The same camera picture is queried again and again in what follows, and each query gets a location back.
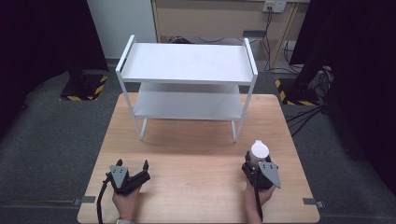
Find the white lid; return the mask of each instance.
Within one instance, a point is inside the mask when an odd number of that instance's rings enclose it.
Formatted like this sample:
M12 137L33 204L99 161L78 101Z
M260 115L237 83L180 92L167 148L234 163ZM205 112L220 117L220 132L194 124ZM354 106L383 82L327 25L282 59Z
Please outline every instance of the white lid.
M270 150L261 140L256 140L250 151L258 160L265 159L270 154Z

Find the black curtain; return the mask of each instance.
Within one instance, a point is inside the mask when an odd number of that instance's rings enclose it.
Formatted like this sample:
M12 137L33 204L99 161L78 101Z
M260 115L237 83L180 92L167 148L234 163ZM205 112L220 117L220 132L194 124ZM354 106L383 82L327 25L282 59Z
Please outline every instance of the black curtain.
M391 0L311 0L292 61L331 66L325 104L346 149L361 153L396 194L394 8ZM334 11L335 22L328 23Z
M0 60L0 137L43 81L64 71L108 71L83 0L1 1Z

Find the light wood tabletop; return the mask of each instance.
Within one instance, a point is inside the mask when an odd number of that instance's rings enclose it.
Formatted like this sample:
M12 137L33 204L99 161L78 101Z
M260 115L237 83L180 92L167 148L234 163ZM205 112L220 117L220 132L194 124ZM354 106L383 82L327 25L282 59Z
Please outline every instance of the light wood tabletop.
M136 93L129 93L135 101ZM316 223L318 209L278 99L254 94L239 140L230 121L149 119L139 140L125 98L117 101L85 196L99 195L109 166L123 160L130 175L148 160L151 179L140 190L137 223L246 223L246 186L242 164L255 140L269 147L279 167L281 189L263 208L264 223ZM102 200L103 221L115 223L118 211L108 184ZM95 203L83 203L80 223L97 223Z

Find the white bottle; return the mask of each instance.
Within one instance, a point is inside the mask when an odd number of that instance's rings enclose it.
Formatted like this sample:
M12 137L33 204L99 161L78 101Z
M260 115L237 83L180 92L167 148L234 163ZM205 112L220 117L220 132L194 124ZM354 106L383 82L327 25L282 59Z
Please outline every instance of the white bottle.
M270 154L270 150L261 140L256 140L256 142L251 146L249 154L251 162L258 165L259 161L265 161Z

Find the wall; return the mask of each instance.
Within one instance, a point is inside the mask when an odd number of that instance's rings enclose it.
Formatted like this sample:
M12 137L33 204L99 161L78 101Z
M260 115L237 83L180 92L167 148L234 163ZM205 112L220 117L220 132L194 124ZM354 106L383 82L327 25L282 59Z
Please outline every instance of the wall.
M157 42L150 0L88 0L107 59L118 59L130 35Z

